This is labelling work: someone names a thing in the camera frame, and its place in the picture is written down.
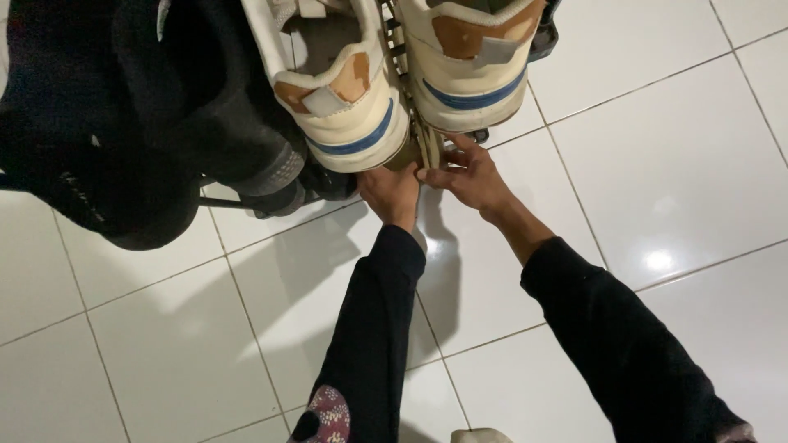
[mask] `patterned fabric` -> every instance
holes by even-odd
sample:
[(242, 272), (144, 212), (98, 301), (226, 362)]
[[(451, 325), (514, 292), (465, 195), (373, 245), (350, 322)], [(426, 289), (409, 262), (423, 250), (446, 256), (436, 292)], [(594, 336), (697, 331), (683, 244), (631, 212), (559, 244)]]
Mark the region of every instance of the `patterned fabric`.
[(304, 414), (313, 413), (320, 420), (317, 432), (306, 440), (292, 437), (288, 443), (348, 443), (350, 437), (350, 410), (339, 391), (323, 385), (315, 391)]

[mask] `white sneaker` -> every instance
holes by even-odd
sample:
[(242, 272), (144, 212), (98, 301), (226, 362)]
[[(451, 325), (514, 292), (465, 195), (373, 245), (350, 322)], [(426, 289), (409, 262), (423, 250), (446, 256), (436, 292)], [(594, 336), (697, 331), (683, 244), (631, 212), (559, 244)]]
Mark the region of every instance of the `white sneaker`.
[[(242, 3), (277, 101), (304, 131), (314, 157), (341, 173), (393, 157), (410, 118), (375, 0), (269, 1)], [(282, 28), (297, 30), (292, 42), (303, 44), (303, 63), (282, 44)]]
[(468, 0), (463, 5), (399, 0), (397, 5), (411, 94), (427, 123), (446, 132), (469, 132), (517, 112), (545, 0)]

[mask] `person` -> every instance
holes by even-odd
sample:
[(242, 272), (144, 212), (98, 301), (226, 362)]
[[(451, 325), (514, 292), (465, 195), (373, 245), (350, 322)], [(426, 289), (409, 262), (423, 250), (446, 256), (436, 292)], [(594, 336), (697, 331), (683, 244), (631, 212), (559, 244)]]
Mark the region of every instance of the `person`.
[[(396, 442), (408, 328), (424, 252), (411, 231), (419, 183), (448, 190), (506, 237), (523, 266), (521, 286), (608, 417), (619, 443), (748, 442), (753, 428), (715, 395), (711, 381), (638, 297), (586, 262), (509, 190), (487, 150), (465, 136), (447, 170), (359, 174), (362, 198), (383, 221), (355, 266), (310, 402), (290, 441)], [(458, 431), (452, 442), (509, 441), (495, 430)]]

